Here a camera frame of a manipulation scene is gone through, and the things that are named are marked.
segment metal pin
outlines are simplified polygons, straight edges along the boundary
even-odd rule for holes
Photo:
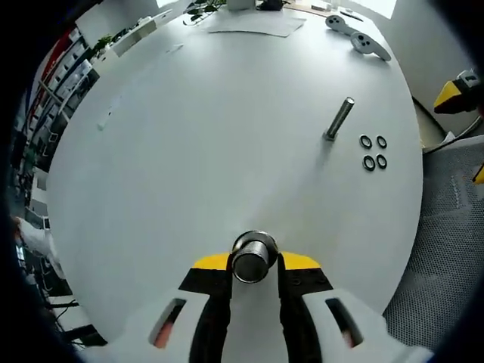
[[[269,234],[248,231],[235,241],[232,256],[234,276],[246,284],[255,284],[267,275],[278,259],[278,247]]]
[[[355,100],[353,100],[351,97],[347,97],[345,99],[336,117],[334,117],[334,120],[331,123],[330,127],[328,127],[323,134],[323,137],[326,138],[326,140],[334,141],[338,133],[338,130],[340,129],[341,125],[343,124],[343,121],[347,118],[349,111],[351,111],[354,105],[355,105]]]

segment bright window light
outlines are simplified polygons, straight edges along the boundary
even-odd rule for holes
[[[16,249],[17,249],[17,258],[18,259],[21,259],[22,261],[25,261],[25,256],[23,254],[23,248],[22,247],[18,247],[18,246],[15,246]]]
[[[384,17],[392,18],[393,10],[395,9],[396,0],[351,0],[356,4],[360,4],[374,12],[383,15]]]
[[[157,0],[157,5],[158,5],[158,8],[161,8],[162,6],[165,6],[167,4],[171,4],[175,1],[176,0]]]

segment desk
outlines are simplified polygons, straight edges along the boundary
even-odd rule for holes
[[[287,38],[207,33],[232,16],[224,11],[200,26],[175,19],[126,52],[74,113],[51,164],[48,214],[67,280],[107,340],[194,261],[251,229],[317,259],[335,287],[378,312],[392,298],[422,195],[405,78],[394,56],[353,51],[323,17],[284,13],[307,19]],[[336,142],[323,142],[347,96],[352,112]],[[362,168],[361,134],[388,141],[385,171]],[[379,152],[374,142],[368,153]]]
[[[116,43],[112,44],[110,48],[105,49],[104,54],[93,64],[96,73],[101,76],[111,67],[115,66],[117,59],[125,54],[137,42],[149,36],[157,27],[161,27],[165,23],[168,23],[172,19],[170,15],[171,13],[172,9],[168,9],[149,20],[145,20],[134,29],[131,29],[129,33],[125,34]]]

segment cable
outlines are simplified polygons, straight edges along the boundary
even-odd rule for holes
[[[71,302],[69,302],[69,304],[72,304],[72,303],[73,303],[73,302],[75,302],[75,301],[76,301],[76,299],[73,299]],[[58,316],[55,318],[55,324],[59,324],[59,325],[61,325],[61,324],[59,323],[59,318],[60,318],[62,315],[64,315],[64,314],[65,314],[65,312],[66,312],[67,310],[69,310],[69,308],[70,308],[70,306],[66,307],[66,308],[65,308],[65,309],[62,311],[62,313],[60,313],[60,314],[59,314],[59,315],[58,315]]]
[[[456,141],[459,141],[462,138],[466,137],[469,134],[469,132],[472,132],[481,122],[482,122],[482,118],[481,118],[481,116],[478,116],[474,120],[474,122],[470,124],[469,127],[467,127],[463,132],[461,132],[459,134],[459,136],[456,136],[456,138],[454,138],[454,139],[452,139],[452,140],[450,140],[450,141],[448,141],[444,144],[440,144],[439,146],[436,146],[433,149],[430,149],[428,151],[424,151],[423,154],[428,155],[428,154],[431,154],[431,153],[435,153],[436,151],[441,150],[444,147],[449,146],[450,144],[454,144]]]
[[[78,302],[69,302],[67,304],[47,304],[47,309],[59,309],[59,308],[73,308],[75,306],[79,306]]]

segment rubber o-ring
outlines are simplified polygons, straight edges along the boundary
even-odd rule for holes
[[[386,149],[387,143],[383,136],[381,135],[377,136],[377,143],[382,149]]]
[[[363,157],[363,167],[369,171],[373,172],[375,170],[375,160],[370,155],[365,155]]]
[[[365,149],[371,149],[373,144],[371,143],[371,139],[367,135],[360,136],[360,145]]]
[[[386,165],[387,165],[386,158],[382,154],[377,155],[377,163],[380,169],[386,169]]]

